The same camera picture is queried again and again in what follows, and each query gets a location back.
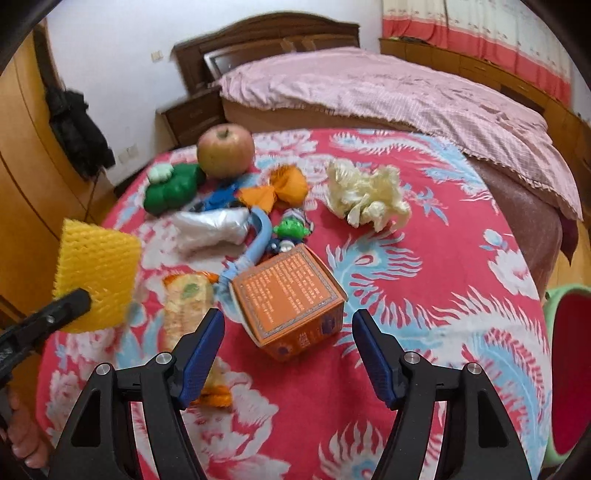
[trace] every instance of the white plastic package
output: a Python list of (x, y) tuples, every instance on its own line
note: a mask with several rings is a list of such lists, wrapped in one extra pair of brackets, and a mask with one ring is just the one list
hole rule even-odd
[(400, 188), (400, 170), (383, 165), (372, 173), (360, 171), (350, 160), (331, 161), (328, 175), (328, 207), (339, 218), (346, 218), (355, 228), (373, 223), (376, 232), (388, 222), (404, 227), (411, 215)]
[(189, 253), (222, 241), (240, 245), (248, 234), (249, 216), (248, 208), (175, 213), (171, 218), (178, 229), (177, 248)]

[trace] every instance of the blue gripper pad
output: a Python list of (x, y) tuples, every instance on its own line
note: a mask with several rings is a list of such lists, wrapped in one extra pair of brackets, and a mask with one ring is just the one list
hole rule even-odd
[(182, 390), (177, 397), (182, 408), (187, 408), (192, 401), (199, 398), (217, 351), (222, 344), (224, 331), (225, 323), (222, 312), (210, 309), (195, 333), (189, 334), (200, 335), (200, 338), (184, 367)]
[[(392, 367), (384, 357), (384, 353), (380, 350), (374, 336), (369, 331), (360, 311), (353, 315), (352, 327), (357, 350), (361, 355), (361, 360), (363, 360), (363, 365), (374, 387), (375, 394), (388, 408), (391, 408), (404, 395), (404, 387), (401, 385), (400, 367), (395, 365), (395, 371), (392, 371)], [(398, 395), (394, 391), (395, 387), (397, 387)]]

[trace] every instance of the apple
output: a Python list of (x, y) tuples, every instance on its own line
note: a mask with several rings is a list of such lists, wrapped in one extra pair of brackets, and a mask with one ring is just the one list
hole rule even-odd
[(236, 124), (211, 127), (197, 143), (199, 166), (214, 179), (239, 177), (251, 166), (254, 156), (252, 134)]

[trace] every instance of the yellow sponge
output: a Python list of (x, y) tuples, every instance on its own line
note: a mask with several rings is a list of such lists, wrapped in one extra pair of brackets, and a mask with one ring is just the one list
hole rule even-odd
[(62, 331), (91, 332), (125, 321), (141, 250), (141, 242), (133, 235), (64, 221), (53, 297), (83, 288), (90, 294), (92, 305), (88, 313)]

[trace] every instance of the metal screw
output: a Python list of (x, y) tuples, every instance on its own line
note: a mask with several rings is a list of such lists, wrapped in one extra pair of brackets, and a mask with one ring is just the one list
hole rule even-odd
[(468, 364), (468, 371), (472, 375), (480, 375), (482, 373), (482, 367), (475, 363)]
[(406, 352), (404, 354), (404, 360), (414, 365), (421, 361), (421, 356), (417, 352)]
[(98, 367), (96, 367), (96, 373), (99, 375), (106, 375), (109, 373), (109, 370), (111, 370), (111, 366), (109, 364), (100, 364)]
[(173, 359), (173, 356), (170, 355), (170, 353), (168, 353), (168, 352), (159, 353), (158, 356), (156, 357), (156, 363), (160, 364), (160, 365), (166, 365), (172, 359)]

